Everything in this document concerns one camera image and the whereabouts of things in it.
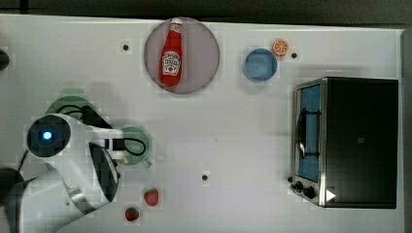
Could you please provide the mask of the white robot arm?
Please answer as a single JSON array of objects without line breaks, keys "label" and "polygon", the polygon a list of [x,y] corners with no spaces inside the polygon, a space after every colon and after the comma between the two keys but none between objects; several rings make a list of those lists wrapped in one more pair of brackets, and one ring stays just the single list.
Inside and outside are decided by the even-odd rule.
[{"label": "white robot arm", "polygon": [[63,114],[36,119],[25,148],[48,171],[17,183],[7,195],[8,233],[56,233],[71,222],[114,201],[120,175],[115,142],[123,132],[82,123]]}]

